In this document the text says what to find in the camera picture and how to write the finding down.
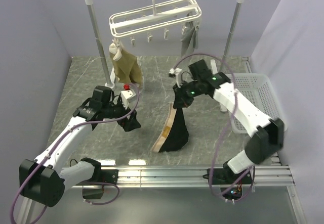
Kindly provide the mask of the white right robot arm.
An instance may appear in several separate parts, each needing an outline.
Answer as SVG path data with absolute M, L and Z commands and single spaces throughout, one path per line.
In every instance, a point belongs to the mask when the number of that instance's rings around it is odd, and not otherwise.
M 169 76 L 176 79 L 174 108 L 187 108 L 193 99 L 208 95 L 223 105 L 245 128 L 250 139 L 245 148 L 227 161 L 223 177 L 235 183 L 241 173 L 253 165 L 259 165 L 284 146 L 285 124 L 280 118 L 271 118 L 255 107 L 234 85 L 234 79 L 223 72 L 213 73 L 205 60 L 189 66 L 192 81 L 182 79 L 183 70 L 172 68 Z

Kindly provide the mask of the aluminium mounting rail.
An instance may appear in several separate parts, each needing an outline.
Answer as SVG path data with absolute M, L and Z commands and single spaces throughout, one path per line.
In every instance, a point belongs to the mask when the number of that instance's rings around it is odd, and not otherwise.
M 117 185 L 120 188 L 186 188 L 208 187 L 203 178 L 207 165 L 169 166 L 103 166 L 104 171 L 118 170 Z M 288 166 L 256 166 L 256 187 L 294 186 Z

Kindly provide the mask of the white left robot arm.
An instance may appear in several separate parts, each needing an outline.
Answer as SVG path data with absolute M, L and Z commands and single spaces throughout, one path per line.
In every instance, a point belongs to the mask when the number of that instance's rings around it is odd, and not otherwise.
M 26 159 L 21 163 L 17 195 L 53 207 L 65 191 L 79 183 L 104 185 L 99 161 L 83 158 L 69 168 L 64 168 L 64 163 L 99 124 L 117 122 L 125 132 L 140 128 L 136 109 L 129 107 L 133 97 L 140 98 L 140 91 L 134 84 L 118 96 L 106 86 L 95 87 L 92 96 L 76 108 L 68 125 L 53 143 L 34 160 Z

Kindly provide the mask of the khaki underwear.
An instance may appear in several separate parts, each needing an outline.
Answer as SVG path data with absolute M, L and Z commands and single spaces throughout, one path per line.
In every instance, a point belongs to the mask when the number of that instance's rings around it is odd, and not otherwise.
M 118 81 L 123 84 L 133 83 L 141 88 L 143 75 L 137 57 L 129 53 L 122 42 L 116 38 L 112 40 L 108 50 Z

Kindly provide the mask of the white plastic basket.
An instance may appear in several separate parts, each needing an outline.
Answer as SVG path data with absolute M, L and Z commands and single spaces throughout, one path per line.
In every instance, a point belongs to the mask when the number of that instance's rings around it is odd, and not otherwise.
M 287 130 L 286 117 L 270 79 L 258 73 L 236 73 L 234 77 L 239 92 L 264 114 L 272 119 L 280 118 L 284 122 L 284 130 Z

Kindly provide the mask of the black underwear beige waistband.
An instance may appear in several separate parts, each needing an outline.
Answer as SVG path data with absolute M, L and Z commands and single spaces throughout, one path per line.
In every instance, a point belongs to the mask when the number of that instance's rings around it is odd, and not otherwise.
M 173 103 L 170 103 L 164 127 L 151 151 L 155 153 L 179 151 L 188 143 L 188 139 L 189 132 L 183 110 L 182 108 L 175 109 Z

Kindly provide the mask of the grey hanging underwear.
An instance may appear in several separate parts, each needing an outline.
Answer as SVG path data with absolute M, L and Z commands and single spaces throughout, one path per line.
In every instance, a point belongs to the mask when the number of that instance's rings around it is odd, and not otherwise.
M 198 29 L 193 22 L 185 24 L 187 30 L 181 37 L 181 57 L 193 54 L 198 49 Z

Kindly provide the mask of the white clip hanger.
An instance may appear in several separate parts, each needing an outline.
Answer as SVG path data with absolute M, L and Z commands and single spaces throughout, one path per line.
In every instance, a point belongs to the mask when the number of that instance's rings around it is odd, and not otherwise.
M 129 37 L 134 46 L 138 34 L 146 33 L 147 41 L 151 42 L 154 30 L 163 29 L 167 40 L 172 26 L 181 25 L 181 33 L 188 30 L 187 23 L 198 29 L 201 16 L 202 10 L 196 0 L 169 0 L 158 4 L 152 0 L 149 6 L 113 14 L 108 22 L 115 43 Z

